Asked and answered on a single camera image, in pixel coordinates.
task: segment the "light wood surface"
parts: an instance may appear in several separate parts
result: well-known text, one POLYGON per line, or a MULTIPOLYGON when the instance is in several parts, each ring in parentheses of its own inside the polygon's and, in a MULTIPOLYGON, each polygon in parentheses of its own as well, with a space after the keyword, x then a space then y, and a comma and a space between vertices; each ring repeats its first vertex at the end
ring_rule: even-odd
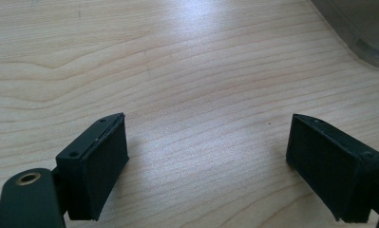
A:
POLYGON ((67 227, 375 227, 285 162, 293 113, 379 151, 379 69, 309 0, 0 0, 0 192, 117 112, 131 160, 67 227))

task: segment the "black mount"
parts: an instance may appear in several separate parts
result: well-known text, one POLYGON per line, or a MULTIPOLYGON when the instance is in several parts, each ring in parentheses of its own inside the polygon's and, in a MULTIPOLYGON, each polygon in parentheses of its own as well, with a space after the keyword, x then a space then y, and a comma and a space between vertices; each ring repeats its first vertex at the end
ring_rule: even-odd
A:
POLYGON ((2 227, 66 227, 70 219, 98 220, 127 156, 124 114, 101 118, 56 156, 57 167, 10 178, 0 198, 2 227))
POLYGON ((379 214, 379 152, 336 127, 294 114, 287 162, 337 220, 367 222, 371 209, 379 214))

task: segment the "black plastic block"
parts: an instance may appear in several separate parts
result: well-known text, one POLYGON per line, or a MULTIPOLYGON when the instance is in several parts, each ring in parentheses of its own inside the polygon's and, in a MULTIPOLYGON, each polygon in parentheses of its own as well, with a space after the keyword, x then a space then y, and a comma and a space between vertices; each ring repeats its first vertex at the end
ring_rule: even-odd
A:
POLYGON ((128 160, 123 113, 100 119, 56 156, 71 219, 98 220, 128 160))
POLYGON ((294 114, 287 162, 336 219, 367 222, 379 152, 328 123, 294 114))
POLYGON ((6 181, 0 198, 0 228, 65 227, 49 170, 21 172, 6 181))

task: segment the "brass ring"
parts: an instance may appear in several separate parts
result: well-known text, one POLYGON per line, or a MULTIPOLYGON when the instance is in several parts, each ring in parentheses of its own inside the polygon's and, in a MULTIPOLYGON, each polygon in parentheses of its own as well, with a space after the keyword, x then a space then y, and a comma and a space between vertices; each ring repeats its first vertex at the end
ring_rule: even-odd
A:
POLYGON ((30 183, 34 183, 35 181, 37 181, 40 178, 41 178, 40 173, 36 173, 36 172, 27 173, 27 174, 21 176, 19 179, 17 179, 17 181, 15 183, 17 185, 28 185, 30 183))

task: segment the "wooden table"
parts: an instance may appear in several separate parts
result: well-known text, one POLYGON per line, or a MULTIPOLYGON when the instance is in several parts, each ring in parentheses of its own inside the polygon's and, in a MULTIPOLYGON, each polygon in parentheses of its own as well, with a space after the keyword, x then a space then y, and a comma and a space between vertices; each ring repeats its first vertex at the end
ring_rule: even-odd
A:
POLYGON ((0 192, 117 112, 131 160, 100 220, 67 227, 378 220, 336 222, 285 162, 293 113, 379 151, 379 68, 309 0, 0 0, 0 192))

